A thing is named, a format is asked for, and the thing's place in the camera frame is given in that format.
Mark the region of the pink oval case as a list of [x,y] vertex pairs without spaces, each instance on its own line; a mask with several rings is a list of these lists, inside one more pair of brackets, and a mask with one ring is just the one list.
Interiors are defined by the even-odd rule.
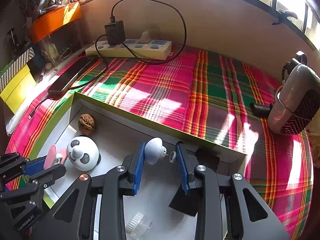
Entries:
[[64,165],[67,160],[67,157],[68,156],[66,148],[58,150],[56,145],[52,145],[45,158],[43,169],[46,170],[57,164]]

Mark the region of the white panda toy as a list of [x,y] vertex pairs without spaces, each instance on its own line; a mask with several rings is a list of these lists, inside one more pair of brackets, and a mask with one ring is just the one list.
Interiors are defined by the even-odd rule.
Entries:
[[101,154],[96,143],[89,137],[74,137],[67,145],[67,156],[80,171],[90,171],[101,161]]

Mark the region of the black bicycle light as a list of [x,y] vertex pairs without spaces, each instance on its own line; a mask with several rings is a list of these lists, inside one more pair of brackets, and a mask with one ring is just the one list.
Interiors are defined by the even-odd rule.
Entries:
[[131,239],[221,239],[222,211],[215,171],[219,158],[208,148],[189,154],[179,142],[169,157],[164,146],[146,145],[142,192],[125,198],[125,223]]

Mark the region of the green cardboard box tray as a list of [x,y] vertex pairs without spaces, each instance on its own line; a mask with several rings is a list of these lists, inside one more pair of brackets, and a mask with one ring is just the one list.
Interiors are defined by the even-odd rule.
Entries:
[[92,239],[94,224],[98,223],[100,239],[125,239],[128,221],[123,199],[136,196],[143,186],[149,194],[141,197],[138,208],[152,201],[155,207],[148,210],[152,224],[168,222],[175,227],[177,217],[185,214],[178,208],[184,201],[176,193],[186,183],[190,184],[187,195],[197,206],[196,225],[186,227],[178,238],[230,238],[231,234],[224,233],[223,226],[232,229],[242,222],[230,220],[230,211],[221,207],[220,198],[243,198],[242,191],[236,189],[234,177],[217,174],[199,164],[181,142],[176,144],[176,151],[177,166],[152,166],[146,162],[146,144],[142,142],[120,165],[108,169],[100,164],[101,175],[93,177],[82,173],[49,212],[39,222],[32,223],[31,238]]

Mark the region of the yellow box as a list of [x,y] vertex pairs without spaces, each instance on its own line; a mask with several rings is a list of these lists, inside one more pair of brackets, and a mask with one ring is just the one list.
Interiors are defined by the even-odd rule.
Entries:
[[36,81],[25,64],[1,91],[1,99],[15,114],[35,86]]

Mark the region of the striped box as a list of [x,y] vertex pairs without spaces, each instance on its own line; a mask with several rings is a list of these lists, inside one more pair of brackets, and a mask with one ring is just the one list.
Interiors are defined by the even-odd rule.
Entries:
[[1,92],[13,77],[22,69],[33,57],[35,56],[34,50],[30,47],[15,61],[9,63],[1,72]]

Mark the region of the black power bank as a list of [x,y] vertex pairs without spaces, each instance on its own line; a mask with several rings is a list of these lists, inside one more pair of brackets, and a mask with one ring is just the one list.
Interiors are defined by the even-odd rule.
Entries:
[[81,57],[77,59],[48,88],[47,98],[50,100],[59,100],[62,98],[71,88],[72,84],[97,61],[98,59],[93,57]]

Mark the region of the black heater plug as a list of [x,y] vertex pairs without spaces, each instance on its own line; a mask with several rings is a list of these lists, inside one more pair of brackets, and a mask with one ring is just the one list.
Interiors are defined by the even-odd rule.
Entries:
[[273,103],[270,103],[269,105],[261,105],[251,102],[249,105],[254,116],[265,119],[268,118],[273,108]]

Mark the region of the small grey space heater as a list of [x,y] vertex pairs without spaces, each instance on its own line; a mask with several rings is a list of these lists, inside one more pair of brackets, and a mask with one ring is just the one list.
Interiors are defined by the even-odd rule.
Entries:
[[298,51],[283,67],[288,73],[275,95],[268,126],[277,134],[298,135],[319,110],[319,76],[307,66],[307,57]]

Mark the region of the plaid bed cloth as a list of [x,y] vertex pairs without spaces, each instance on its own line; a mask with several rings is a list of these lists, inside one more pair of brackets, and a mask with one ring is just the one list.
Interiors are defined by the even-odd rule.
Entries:
[[275,78],[237,59],[187,47],[159,66],[99,61],[75,84],[85,96],[244,153],[245,178],[292,239],[303,234],[313,188],[308,134],[272,133],[250,108],[274,100]]

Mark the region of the orange shelf tray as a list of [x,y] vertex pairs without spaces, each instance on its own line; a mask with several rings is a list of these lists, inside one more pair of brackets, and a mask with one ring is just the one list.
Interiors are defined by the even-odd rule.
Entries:
[[81,18],[80,3],[69,3],[38,18],[29,28],[28,36],[37,43],[57,29]]

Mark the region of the black charger adapter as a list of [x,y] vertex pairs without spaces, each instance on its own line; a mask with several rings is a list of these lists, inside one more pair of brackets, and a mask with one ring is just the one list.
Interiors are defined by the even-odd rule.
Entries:
[[116,21],[105,25],[105,33],[109,45],[119,45],[126,40],[123,21]]

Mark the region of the white power strip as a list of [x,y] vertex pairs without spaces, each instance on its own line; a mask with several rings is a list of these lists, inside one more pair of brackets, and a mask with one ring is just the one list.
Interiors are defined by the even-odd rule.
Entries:
[[[141,59],[166,60],[172,53],[172,42],[150,40],[149,43],[139,43],[137,39],[125,40],[124,44]],[[123,45],[109,45],[107,41],[98,41],[97,49],[103,57],[134,57]]]

